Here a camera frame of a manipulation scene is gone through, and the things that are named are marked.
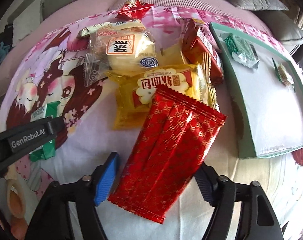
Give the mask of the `long red patterned snack pack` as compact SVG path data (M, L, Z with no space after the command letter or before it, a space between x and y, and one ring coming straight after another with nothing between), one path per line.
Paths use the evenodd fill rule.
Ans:
M204 103L159 85L109 202L162 224L225 120Z

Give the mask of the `yellow soft bread pack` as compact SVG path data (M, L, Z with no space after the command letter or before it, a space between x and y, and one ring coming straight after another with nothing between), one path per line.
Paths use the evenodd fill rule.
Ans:
M201 64L156 67L133 76L109 70L107 77L118 84L114 129L142 126L158 85L165 85L219 110L216 89L209 82L209 69Z

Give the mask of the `clear green edged cake pack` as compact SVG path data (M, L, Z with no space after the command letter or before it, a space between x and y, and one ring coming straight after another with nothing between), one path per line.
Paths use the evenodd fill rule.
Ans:
M295 85L294 85L294 79L292 76L288 73L286 70L285 66L282 63L276 62L274 59L272 59L274 69L276 72L276 76L280 83L282 83L285 87L288 89L291 89L294 93L296 92L295 90Z

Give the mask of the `clear round bun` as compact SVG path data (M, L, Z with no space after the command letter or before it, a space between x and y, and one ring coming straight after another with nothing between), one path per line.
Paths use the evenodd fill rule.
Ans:
M88 87L106 77L109 70L133 76L159 65L155 40L139 20L130 27L95 32L88 36L88 51L84 63L84 83Z

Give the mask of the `dark red biscuit pack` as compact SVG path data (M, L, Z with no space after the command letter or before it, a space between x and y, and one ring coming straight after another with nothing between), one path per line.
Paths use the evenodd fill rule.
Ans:
M182 52L192 64L204 64L206 56L211 63L210 79L214 85L224 81L223 63L209 40L199 36L185 37L183 39Z

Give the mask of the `pale green speckled snack pack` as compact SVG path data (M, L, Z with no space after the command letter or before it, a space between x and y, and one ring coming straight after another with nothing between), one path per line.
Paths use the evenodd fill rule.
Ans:
M228 34L223 39L231 57L239 64L258 70L259 58L254 46L246 39L235 34Z

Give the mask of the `pale cream sachet pack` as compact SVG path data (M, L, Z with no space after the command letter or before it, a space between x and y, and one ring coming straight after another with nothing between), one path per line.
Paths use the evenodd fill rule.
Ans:
M122 30L125 28L130 27L131 22L103 22L99 24L94 24L88 27L83 28L79 31L77 38L85 38L90 36L91 34L95 32L101 32L101 31L115 31L115 30Z

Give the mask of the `pink swiss roll pack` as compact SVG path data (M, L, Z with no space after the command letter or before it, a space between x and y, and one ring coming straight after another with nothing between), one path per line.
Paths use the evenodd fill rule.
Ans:
M210 53L212 62L221 67L220 52L207 24L195 18L178 18L181 26L181 50L191 63L200 63L202 52Z

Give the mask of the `small red foil snack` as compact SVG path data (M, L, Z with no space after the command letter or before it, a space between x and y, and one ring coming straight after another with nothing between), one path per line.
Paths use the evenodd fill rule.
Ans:
M140 0L126 1L117 12L116 18L121 20L141 20L153 6L154 4Z

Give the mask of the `pink cartoon print cloth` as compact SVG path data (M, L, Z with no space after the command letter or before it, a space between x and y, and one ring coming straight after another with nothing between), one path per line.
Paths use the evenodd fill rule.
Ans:
M14 234L21 238L45 189L52 181L70 183L103 163L116 151L126 162L139 130L114 130L116 116L116 84L99 81L85 88L80 56L85 43L76 42L77 30L88 22L111 19L113 12L98 14L57 29L34 40L36 47L15 57L17 72L0 109L0 132L30 114L43 100L27 95L31 89L43 94L47 86L63 75L74 80L71 97L64 102L63 117L67 131L56 155L32 163L28 157L17 161L9 177L22 187L26 211L11 220ZM226 123L213 143L205 162L235 182L258 180L285 227L285 239L303 237L303 150L270 159L239 159L236 138L240 129L240 110L228 86L217 87L220 110L227 115ZM109 239L200 239L209 223L212 208L205 203L195 181L191 181L166 214L163 224L136 216L111 202L97 208Z

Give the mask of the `teal rimmed white tray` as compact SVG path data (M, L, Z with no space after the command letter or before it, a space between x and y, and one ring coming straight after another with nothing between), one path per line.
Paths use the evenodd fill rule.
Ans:
M239 158L271 158L303 148L303 77L289 56L282 55L240 30L211 23L222 51L225 82L232 100ZM235 34L256 49L258 70L237 63L223 39ZM273 61L282 63L294 79L296 92L276 76Z

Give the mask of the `dark clothes pile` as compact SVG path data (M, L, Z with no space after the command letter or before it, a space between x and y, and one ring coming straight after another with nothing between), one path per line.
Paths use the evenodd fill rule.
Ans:
M0 64L13 48L13 24L7 24L0 33Z

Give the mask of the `light grey side cushion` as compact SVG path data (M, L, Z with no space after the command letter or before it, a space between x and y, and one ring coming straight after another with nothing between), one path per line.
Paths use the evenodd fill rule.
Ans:
M42 1L34 0L13 20L13 47L31 34L42 22Z

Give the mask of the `grey pillow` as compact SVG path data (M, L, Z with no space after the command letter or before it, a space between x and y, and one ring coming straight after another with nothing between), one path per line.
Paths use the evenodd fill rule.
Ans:
M279 0L227 0L234 7L250 11L287 11L288 7Z

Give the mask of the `pink sofa seat cover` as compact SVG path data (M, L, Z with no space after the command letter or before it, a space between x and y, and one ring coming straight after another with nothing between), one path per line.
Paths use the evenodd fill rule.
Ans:
M25 55L47 33L87 16L118 10L128 0L44 0L42 23L20 41L0 65L0 97L6 94L10 82ZM267 34L270 29L252 12L237 9L227 0L140 0L159 6L200 9L216 15L229 16Z

